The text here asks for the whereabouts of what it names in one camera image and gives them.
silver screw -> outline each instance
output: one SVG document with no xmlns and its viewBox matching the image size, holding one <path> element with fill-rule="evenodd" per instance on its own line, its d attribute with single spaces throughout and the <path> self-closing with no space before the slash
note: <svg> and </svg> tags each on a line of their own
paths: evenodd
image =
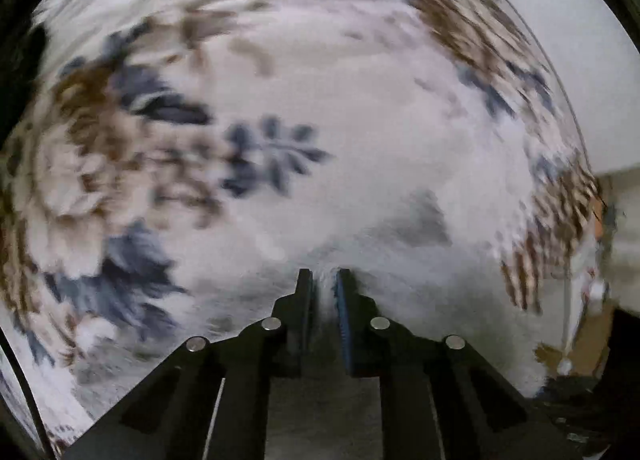
<svg viewBox="0 0 640 460">
<path fill-rule="evenodd" d="M 459 335 L 450 335 L 444 339 L 444 344 L 452 350 L 462 350 L 466 345 L 465 340 Z"/>
<path fill-rule="evenodd" d="M 389 319 L 386 317 L 374 317 L 371 321 L 369 321 L 371 328 L 374 330 L 386 330 L 391 326 Z"/>
<path fill-rule="evenodd" d="M 266 319 L 263 319 L 262 323 L 260 324 L 265 330 L 273 331 L 282 326 L 282 321 L 280 321 L 280 319 L 278 319 L 277 317 L 268 317 Z"/>
<path fill-rule="evenodd" d="M 203 350 L 207 345 L 207 340 L 204 337 L 192 337 L 187 341 L 187 350 L 190 352 L 199 352 Z"/>
</svg>

black object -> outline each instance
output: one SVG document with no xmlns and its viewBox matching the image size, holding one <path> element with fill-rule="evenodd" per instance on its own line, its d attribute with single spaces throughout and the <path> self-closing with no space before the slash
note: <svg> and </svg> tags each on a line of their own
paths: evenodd
<svg viewBox="0 0 640 460">
<path fill-rule="evenodd" d="M 349 270 L 335 294 L 347 373 L 380 377 L 385 460 L 580 458 L 462 338 L 430 341 L 381 317 Z M 192 337 L 63 460 L 262 459 L 270 377 L 301 375 L 313 302 L 300 270 L 271 318 L 217 343 Z"/>
</svg>

cable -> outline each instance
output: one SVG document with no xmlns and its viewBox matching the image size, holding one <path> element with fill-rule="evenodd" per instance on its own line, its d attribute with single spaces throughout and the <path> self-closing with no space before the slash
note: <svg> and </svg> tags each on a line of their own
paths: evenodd
<svg viewBox="0 0 640 460">
<path fill-rule="evenodd" d="M 20 367 L 20 363 L 18 362 L 18 358 L 15 356 L 14 351 L 12 350 L 9 341 L 7 340 L 4 332 L 0 330 L 0 348 L 2 348 L 2 353 L 9 360 L 9 364 L 14 371 L 15 377 L 18 379 L 18 384 L 20 384 L 20 389 L 22 390 L 22 394 L 24 395 L 25 400 L 27 401 L 27 407 L 29 408 L 29 412 L 31 413 L 31 419 L 36 426 L 36 431 L 38 432 L 38 438 L 42 443 L 42 448 L 44 449 L 44 454 L 47 460 L 57 460 L 56 454 L 53 451 L 51 446 L 51 442 L 49 441 L 49 437 L 47 436 L 47 430 L 44 427 L 44 423 L 42 421 L 42 417 L 40 416 L 40 411 L 38 411 L 38 407 L 36 405 L 36 401 L 33 398 L 33 393 L 31 393 L 31 388 L 29 387 L 29 382 L 27 382 L 27 377 L 25 377 L 22 368 Z"/>
</svg>

